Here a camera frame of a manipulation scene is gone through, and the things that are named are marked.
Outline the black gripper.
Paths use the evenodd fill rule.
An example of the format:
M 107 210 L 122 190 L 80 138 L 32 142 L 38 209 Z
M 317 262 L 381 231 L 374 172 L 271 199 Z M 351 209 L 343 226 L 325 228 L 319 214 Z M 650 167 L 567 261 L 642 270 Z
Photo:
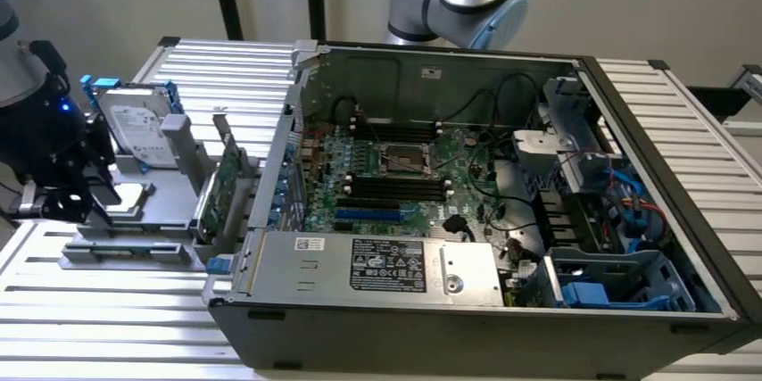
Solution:
M 60 76 L 2 108 L 2 163 L 23 185 L 12 219 L 110 224 L 106 207 L 119 204 L 110 166 L 116 162 L 100 113 L 83 113 Z

